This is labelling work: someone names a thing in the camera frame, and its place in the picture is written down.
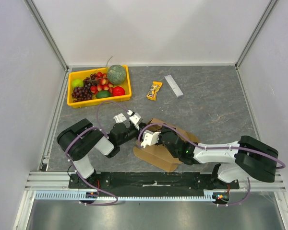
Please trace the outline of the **white paper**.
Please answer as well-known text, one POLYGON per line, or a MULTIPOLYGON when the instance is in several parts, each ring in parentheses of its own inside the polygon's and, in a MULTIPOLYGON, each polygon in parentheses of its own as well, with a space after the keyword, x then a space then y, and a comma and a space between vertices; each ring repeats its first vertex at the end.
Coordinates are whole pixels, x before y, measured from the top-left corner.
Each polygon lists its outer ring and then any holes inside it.
POLYGON ((127 120, 126 116, 123 113, 115 115, 113 119, 115 120, 116 123, 123 123, 124 121, 127 120))

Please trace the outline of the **cardboard box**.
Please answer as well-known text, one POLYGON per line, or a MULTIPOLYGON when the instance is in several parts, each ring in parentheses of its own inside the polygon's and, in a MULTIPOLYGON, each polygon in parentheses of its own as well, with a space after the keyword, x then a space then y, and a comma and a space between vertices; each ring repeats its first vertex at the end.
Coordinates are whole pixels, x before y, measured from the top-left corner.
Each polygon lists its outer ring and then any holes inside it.
MULTIPOLYGON (((194 134, 187 132, 179 127, 176 127, 172 124, 163 122, 157 118, 152 118, 148 124, 151 123, 165 123, 175 129, 177 129, 180 133, 182 133, 189 140, 199 143, 199 139, 194 134)), ((146 146, 145 148, 134 147, 133 153, 135 156, 155 167, 158 167, 166 172, 173 172, 177 169, 177 167, 182 164, 182 162, 178 158, 172 157, 170 152, 162 145, 152 145, 146 146)))

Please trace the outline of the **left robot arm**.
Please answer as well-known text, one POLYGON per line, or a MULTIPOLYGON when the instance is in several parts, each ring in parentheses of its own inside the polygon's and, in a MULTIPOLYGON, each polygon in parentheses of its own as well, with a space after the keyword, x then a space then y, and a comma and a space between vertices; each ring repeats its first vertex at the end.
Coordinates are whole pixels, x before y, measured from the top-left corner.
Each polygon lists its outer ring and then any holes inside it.
POLYGON ((122 144, 137 138, 145 126, 142 121, 138 128, 132 123, 129 127, 124 123, 116 123, 106 137, 85 118, 62 131, 57 143, 80 173, 79 183, 84 188, 92 188, 96 183, 96 171, 89 160, 89 151, 96 149, 107 158, 112 158, 120 151, 122 144))

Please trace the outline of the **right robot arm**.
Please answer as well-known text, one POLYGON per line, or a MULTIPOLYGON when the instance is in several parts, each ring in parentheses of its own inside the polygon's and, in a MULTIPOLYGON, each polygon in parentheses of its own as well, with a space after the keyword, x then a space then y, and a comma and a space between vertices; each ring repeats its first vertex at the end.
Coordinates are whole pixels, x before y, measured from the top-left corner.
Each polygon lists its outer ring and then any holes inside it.
POLYGON ((173 128, 162 127, 156 144, 187 165, 213 162, 216 173, 210 176, 210 183, 217 189, 247 177, 266 183, 275 180, 278 151, 250 136, 207 145, 184 140, 173 128))

